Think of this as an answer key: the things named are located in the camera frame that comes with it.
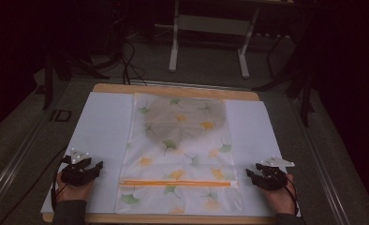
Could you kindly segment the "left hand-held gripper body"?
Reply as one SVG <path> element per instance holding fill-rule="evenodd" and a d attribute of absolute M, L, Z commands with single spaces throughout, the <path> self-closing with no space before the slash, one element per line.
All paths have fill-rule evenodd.
<path fill-rule="evenodd" d="M 82 171 L 76 168 L 76 164 L 85 158 L 89 158 L 88 153 L 83 153 L 75 149 L 70 150 L 70 155 L 66 156 L 64 159 L 66 166 L 62 170 L 61 177 L 64 183 L 75 187 L 84 186 L 89 183 L 85 181 L 85 173 L 88 171 L 87 167 Z"/>

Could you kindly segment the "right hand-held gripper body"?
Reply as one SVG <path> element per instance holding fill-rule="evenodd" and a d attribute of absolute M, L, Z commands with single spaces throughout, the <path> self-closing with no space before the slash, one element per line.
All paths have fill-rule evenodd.
<path fill-rule="evenodd" d="M 269 191 L 284 188 L 288 181 L 286 173 L 282 171 L 282 168 L 295 166 L 294 162 L 275 156 L 262 160 L 260 164 L 269 166 L 270 168 L 261 172 L 258 186 Z"/>

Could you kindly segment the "white leaf-print zip bag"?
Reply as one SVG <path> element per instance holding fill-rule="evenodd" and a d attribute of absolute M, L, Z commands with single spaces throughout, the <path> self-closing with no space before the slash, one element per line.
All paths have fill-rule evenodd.
<path fill-rule="evenodd" d="M 117 188 L 118 214 L 232 215 L 243 210 L 233 147 L 153 141 L 144 125 L 157 97 L 137 93 Z"/>

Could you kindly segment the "person's left hand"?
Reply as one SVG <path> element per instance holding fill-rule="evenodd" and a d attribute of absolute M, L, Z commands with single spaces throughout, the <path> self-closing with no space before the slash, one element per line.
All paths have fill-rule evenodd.
<path fill-rule="evenodd" d="M 57 193 L 55 195 L 56 201 L 65 202 L 65 201 L 87 201 L 88 197 L 93 189 L 94 182 L 91 181 L 84 186 L 75 187 L 70 184 L 64 183 L 61 179 L 62 174 L 58 173 L 56 176 L 57 179 Z"/>

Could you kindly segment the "white table mat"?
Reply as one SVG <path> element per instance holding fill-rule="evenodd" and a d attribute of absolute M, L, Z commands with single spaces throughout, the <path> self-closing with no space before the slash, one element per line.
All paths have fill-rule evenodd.
<path fill-rule="evenodd" d="M 113 94 L 93 92 L 89 95 L 79 122 L 66 150 L 88 153 L 92 162 L 103 162 L 100 176 L 95 180 L 94 189 L 87 203 L 89 218 L 97 215 L 110 216 L 118 221 L 124 216 L 139 219 L 143 216 L 207 216 L 220 217 L 272 217 L 273 211 L 254 186 L 245 170 L 259 173 L 256 163 L 270 158 L 281 158 L 272 124 L 266 107 L 261 101 L 236 100 L 219 97 L 226 102 L 227 124 L 233 160 L 238 173 L 242 194 L 243 210 L 232 215 L 173 215 L 173 214 L 118 214 L 115 212 L 117 188 L 121 167 L 127 147 L 135 94 Z"/>

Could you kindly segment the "black metal stand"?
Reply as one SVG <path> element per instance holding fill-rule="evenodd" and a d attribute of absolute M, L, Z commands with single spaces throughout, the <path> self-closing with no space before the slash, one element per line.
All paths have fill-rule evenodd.
<path fill-rule="evenodd" d="M 271 81 L 258 87 L 253 87 L 254 91 L 267 91 L 281 83 L 290 82 L 286 95 L 288 98 L 295 99 L 302 95 L 300 117 L 305 127 L 309 127 L 308 112 L 310 110 L 310 96 L 312 85 L 312 74 L 308 71 L 304 63 L 303 47 L 298 44 L 283 69 Z"/>

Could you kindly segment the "metal floor rail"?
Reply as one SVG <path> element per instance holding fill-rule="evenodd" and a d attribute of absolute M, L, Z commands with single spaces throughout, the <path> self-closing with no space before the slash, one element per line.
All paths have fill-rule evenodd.
<path fill-rule="evenodd" d="M 325 166 L 321 154 L 319 153 L 319 149 L 317 144 L 312 136 L 311 131 L 308 127 L 306 127 L 301 119 L 301 115 L 299 113 L 299 101 L 289 100 L 288 101 L 291 110 L 295 114 L 295 117 L 298 123 L 301 126 L 301 130 L 307 140 L 307 144 L 311 150 L 311 155 L 314 163 L 314 167 L 317 172 L 318 180 L 322 185 L 323 191 L 325 193 L 326 199 L 329 203 L 331 211 L 333 213 L 333 217 L 335 218 L 337 225 L 350 225 L 347 213 L 342 205 L 342 202 L 337 194 L 337 190 L 332 182 L 330 174 L 327 171 L 327 167 Z"/>
<path fill-rule="evenodd" d="M 0 123 L 0 219 L 13 212 L 38 215 L 50 192 L 54 157 L 66 145 L 68 122 L 50 122 L 67 107 L 26 102 Z"/>

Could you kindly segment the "black floor bracket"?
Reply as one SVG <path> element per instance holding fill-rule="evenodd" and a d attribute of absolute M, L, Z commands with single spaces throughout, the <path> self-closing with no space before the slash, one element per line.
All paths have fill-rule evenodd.
<path fill-rule="evenodd" d="M 68 122 L 71 118 L 72 111 L 53 110 L 49 119 L 50 122 Z"/>

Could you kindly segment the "white metal frame stand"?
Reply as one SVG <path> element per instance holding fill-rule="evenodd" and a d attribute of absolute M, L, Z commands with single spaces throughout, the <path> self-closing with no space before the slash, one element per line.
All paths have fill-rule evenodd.
<path fill-rule="evenodd" d="M 258 21 L 258 16 L 263 7 L 273 5 L 278 6 L 293 6 L 293 0 L 287 2 L 282 0 L 246 0 L 252 5 L 251 16 L 248 20 L 230 19 L 228 16 L 202 16 L 183 14 L 180 12 L 180 2 L 184 0 L 174 0 L 173 12 L 173 38 L 170 52 L 169 71 L 175 72 L 177 69 L 178 52 L 179 52 L 179 31 L 195 31 L 213 34 L 224 34 L 242 36 L 244 38 L 243 45 L 237 50 L 240 70 L 244 79 L 249 79 L 250 74 L 248 65 L 245 59 L 245 54 L 252 35 L 254 34 L 255 26 Z"/>

